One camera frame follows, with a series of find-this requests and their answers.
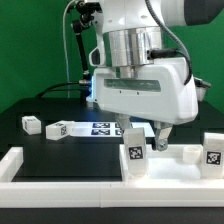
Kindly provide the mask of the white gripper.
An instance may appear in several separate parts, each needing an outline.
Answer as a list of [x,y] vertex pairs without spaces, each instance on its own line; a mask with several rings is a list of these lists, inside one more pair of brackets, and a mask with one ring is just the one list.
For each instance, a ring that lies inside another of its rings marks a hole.
[[99,68],[94,72],[93,100],[102,110],[121,113],[115,118],[122,136],[132,129],[130,116],[155,121],[152,149],[164,151],[172,124],[190,122],[198,113],[194,80],[184,84],[187,75],[184,58],[156,59],[138,68],[135,79],[117,78],[113,69]]

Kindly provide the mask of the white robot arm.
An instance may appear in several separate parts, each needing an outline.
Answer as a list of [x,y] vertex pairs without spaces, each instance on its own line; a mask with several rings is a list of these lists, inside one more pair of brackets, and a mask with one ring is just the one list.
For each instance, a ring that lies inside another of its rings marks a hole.
[[131,116],[152,120],[153,148],[163,151],[174,125],[188,123],[210,84],[195,78],[189,53],[172,26],[208,24],[224,10],[224,0],[85,0],[97,3],[97,47],[87,98],[118,115],[125,134]]

